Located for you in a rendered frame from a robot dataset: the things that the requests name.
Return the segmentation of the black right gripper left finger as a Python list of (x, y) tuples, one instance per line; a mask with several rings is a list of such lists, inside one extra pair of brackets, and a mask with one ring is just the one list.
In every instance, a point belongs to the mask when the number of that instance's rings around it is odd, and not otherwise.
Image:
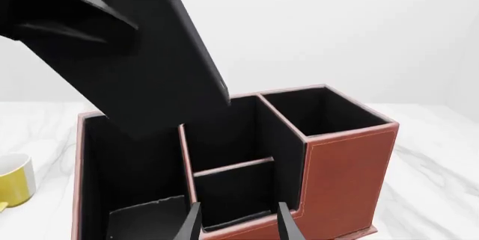
[(201, 203), (195, 202), (192, 204), (189, 214), (173, 240), (199, 240), (201, 223)]

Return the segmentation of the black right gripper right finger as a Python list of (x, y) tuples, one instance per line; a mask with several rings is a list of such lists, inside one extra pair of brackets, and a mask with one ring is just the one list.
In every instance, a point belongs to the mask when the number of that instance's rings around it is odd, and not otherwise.
[(285, 202), (278, 203), (277, 216), (280, 240), (306, 240), (297, 227)]

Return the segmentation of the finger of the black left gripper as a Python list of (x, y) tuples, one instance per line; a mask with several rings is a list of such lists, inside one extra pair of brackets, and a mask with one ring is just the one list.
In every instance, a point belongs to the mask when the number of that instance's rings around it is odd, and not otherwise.
[(37, 54), (122, 55), (138, 26), (101, 0), (0, 0), (0, 37)]

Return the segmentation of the black book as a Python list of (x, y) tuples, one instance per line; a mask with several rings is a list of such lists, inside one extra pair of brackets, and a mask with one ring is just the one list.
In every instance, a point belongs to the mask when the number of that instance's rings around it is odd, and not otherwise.
[(25, 45), (132, 138), (229, 105), (228, 89), (181, 0), (104, 1), (138, 24), (128, 44), (53, 36)]

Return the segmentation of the red-brown desk caddy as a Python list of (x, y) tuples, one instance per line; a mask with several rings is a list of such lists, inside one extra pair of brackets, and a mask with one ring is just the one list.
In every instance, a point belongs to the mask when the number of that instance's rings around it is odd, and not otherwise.
[(198, 122), (133, 140), (79, 116), (71, 240), (279, 240), (285, 203), (307, 240), (372, 224), (399, 125), (325, 84), (234, 96)]

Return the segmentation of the white and yellow mug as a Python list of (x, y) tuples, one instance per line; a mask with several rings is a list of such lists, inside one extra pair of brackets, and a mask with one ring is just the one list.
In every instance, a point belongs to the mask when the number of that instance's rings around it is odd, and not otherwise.
[(0, 213), (20, 206), (36, 192), (34, 169), (27, 154), (0, 156)]

